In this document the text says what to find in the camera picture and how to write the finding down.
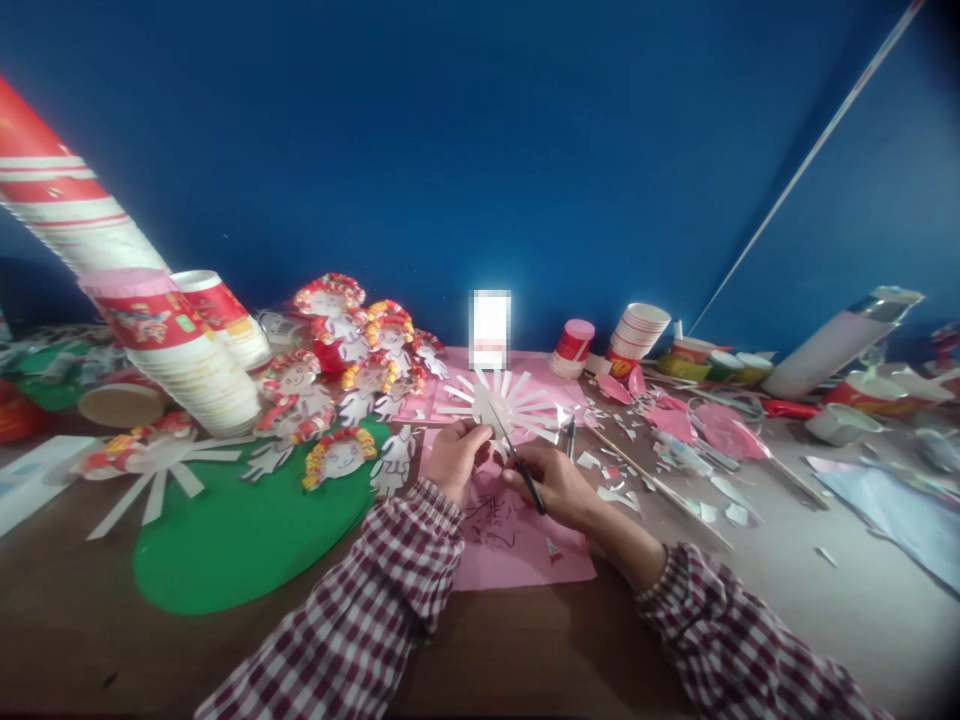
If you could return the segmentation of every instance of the scissors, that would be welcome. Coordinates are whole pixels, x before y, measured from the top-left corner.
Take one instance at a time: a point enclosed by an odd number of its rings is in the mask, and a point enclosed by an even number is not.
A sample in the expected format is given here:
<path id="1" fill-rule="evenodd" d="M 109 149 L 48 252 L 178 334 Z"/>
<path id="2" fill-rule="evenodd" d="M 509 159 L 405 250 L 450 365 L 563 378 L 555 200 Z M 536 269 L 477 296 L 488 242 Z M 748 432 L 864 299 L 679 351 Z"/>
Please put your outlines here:
<path id="1" fill-rule="evenodd" d="M 524 464 L 523 460 L 520 459 L 520 456 L 517 455 L 517 449 L 513 446 L 513 443 L 510 442 L 510 436 L 507 435 L 507 429 L 503 425 L 503 420 L 500 419 L 500 416 L 497 415 L 497 411 L 491 406 L 490 410 L 493 412 L 493 416 L 497 419 L 497 423 L 500 425 L 500 430 L 503 432 L 503 439 L 507 441 L 507 447 L 510 450 L 510 455 L 513 457 L 514 462 L 517 463 L 517 472 L 520 473 L 523 477 L 523 481 L 527 484 L 527 490 L 530 491 L 530 494 L 533 496 L 533 504 L 537 506 L 537 512 L 541 515 L 547 514 L 547 508 L 543 504 L 543 498 L 540 497 L 540 493 L 537 492 L 537 486 L 533 482 L 533 477 L 530 475 L 530 470 L 527 469 L 527 466 Z"/>

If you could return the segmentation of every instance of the green paper circle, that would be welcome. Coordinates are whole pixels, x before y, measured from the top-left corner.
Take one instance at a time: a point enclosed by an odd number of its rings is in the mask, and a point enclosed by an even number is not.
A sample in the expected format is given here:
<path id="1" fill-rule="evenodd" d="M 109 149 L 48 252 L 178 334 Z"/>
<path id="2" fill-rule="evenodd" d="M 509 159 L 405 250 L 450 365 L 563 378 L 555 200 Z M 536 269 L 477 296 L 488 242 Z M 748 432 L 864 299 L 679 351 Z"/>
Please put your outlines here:
<path id="1" fill-rule="evenodd" d="M 390 436 L 386 425 L 372 420 L 360 426 L 378 450 Z M 192 500 L 168 481 L 163 514 L 141 529 L 133 558 L 137 586 L 151 603 L 171 613 L 204 615 L 255 600 L 313 565 L 366 516 L 374 500 L 375 460 L 304 493 L 311 443 L 297 447 L 259 484 L 238 481 L 247 469 L 243 460 L 264 442 L 238 445 L 244 455 L 236 462 L 190 463 L 206 486 Z"/>

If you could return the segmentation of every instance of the person's left hand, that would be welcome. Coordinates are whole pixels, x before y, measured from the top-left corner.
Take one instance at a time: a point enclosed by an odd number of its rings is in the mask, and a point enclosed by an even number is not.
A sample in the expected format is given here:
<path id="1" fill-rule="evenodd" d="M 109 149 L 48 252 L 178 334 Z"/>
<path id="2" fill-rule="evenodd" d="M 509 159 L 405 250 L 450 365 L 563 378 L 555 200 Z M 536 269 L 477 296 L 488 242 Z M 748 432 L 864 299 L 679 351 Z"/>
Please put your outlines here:
<path id="1" fill-rule="evenodd" d="M 490 425 L 477 425 L 472 419 L 447 425 L 433 441 L 424 478 L 463 510 L 470 499 L 470 477 L 474 469 L 490 459 L 492 437 Z"/>

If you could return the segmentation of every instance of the person's right hand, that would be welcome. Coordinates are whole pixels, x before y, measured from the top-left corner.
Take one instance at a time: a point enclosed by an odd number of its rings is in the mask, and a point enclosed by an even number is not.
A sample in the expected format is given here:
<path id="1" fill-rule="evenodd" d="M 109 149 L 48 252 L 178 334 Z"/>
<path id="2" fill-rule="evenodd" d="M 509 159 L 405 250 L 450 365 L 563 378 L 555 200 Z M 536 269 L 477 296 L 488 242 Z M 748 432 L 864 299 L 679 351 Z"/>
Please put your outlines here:
<path id="1" fill-rule="evenodd" d="M 570 458 L 556 448 L 534 443 L 518 445 L 517 455 L 537 483 L 537 492 L 550 517 L 561 525 L 585 532 L 605 504 Z M 533 502 L 523 476 L 513 469 L 516 465 L 510 458 L 500 477 L 527 502 Z"/>

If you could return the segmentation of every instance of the wooden stick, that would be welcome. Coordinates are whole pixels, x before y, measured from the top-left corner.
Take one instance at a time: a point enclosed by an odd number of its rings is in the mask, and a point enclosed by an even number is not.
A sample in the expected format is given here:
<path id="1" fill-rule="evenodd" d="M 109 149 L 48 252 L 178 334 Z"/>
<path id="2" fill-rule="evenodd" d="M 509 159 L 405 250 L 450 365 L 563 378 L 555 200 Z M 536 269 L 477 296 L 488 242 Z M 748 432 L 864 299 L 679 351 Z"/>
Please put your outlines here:
<path id="1" fill-rule="evenodd" d="M 635 463 L 635 462 L 633 461 L 633 459 L 632 459 L 629 455 L 627 455 L 623 450 L 621 450 L 620 448 L 618 448 L 618 447 L 617 447 L 616 445 L 614 445 L 612 442 L 610 442 L 609 440 L 607 440 L 607 438 L 605 438 L 596 428 L 592 428 L 592 427 L 590 427 L 590 426 L 588 425 L 588 426 L 587 426 L 587 429 L 589 429 L 590 432 L 592 432 L 594 435 L 596 435 L 596 436 L 597 436 L 597 439 L 600 440 L 600 442 L 602 442 L 602 443 L 603 443 L 604 445 L 606 445 L 608 448 L 610 448 L 611 450 L 613 450 L 617 455 L 619 455 L 621 458 L 623 458 L 624 461 L 626 461 L 627 464 L 630 465 L 630 467 L 632 467 L 634 470 L 636 470 L 638 473 L 640 473 L 640 476 L 641 476 L 644 480 L 646 480 L 648 483 L 650 483 L 650 484 L 653 485 L 655 488 L 657 488 L 657 490 L 659 490 L 660 493 L 661 493 L 670 503 L 672 503 L 675 508 L 677 508 L 680 512 L 682 512 L 684 515 L 686 515 L 686 516 L 687 516 L 688 518 L 690 518 L 691 520 L 696 520 L 698 523 L 700 523 L 700 525 L 702 525 L 703 528 L 704 528 L 707 532 L 709 532 L 709 533 L 710 533 L 711 535 L 713 535 L 718 541 L 720 541 L 720 542 L 724 545 L 724 547 L 726 547 L 726 548 L 729 549 L 729 550 L 733 550 L 733 545 L 731 545 L 729 542 L 727 542 L 727 539 L 726 539 L 725 537 L 723 537 L 723 535 L 721 535 L 720 533 L 718 533 L 716 530 L 714 530 L 712 527 L 710 527 L 709 524 L 707 524 L 706 522 L 704 522 L 703 518 L 700 517 L 700 515 L 699 515 L 698 513 L 695 513 L 695 512 L 693 511 L 693 508 L 691 508 L 689 505 L 687 505 L 686 501 L 685 501 L 682 497 L 680 497 L 676 492 L 674 492 L 673 488 L 671 488 L 671 487 L 669 487 L 669 486 L 667 486 L 667 485 L 664 485 L 662 482 L 660 482 L 659 480 L 657 480 L 657 478 L 655 478 L 653 475 L 651 475 L 651 474 L 648 473 L 646 470 L 644 470 L 642 467 L 640 467 L 637 463 Z"/>
<path id="2" fill-rule="evenodd" d="M 777 470 L 779 470 L 781 473 L 783 473 L 783 476 L 784 476 L 784 477 L 786 477 L 787 479 L 790 480 L 790 482 L 793 483 L 794 487 L 796 487 L 798 490 L 800 490 L 800 491 L 803 492 L 805 495 L 807 495 L 807 496 L 808 496 L 811 500 L 813 500 L 822 510 L 829 510 L 829 509 L 830 509 L 830 506 L 827 504 L 827 501 L 824 500 L 824 499 L 820 496 L 820 493 L 818 493 L 816 490 L 814 490 L 812 487 L 810 487 L 809 483 L 807 483 L 802 477 L 800 477 L 799 475 L 797 475 L 793 470 L 791 470 L 790 468 L 788 468 L 786 465 L 784 465 L 782 462 L 780 462 L 779 460 L 777 460 L 777 459 L 776 459 L 775 457 L 773 457 L 772 455 L 771 455 L 769 458 L 767 458 L 767 459 L 773 464 L 773 466 L 774 466 Z"/>

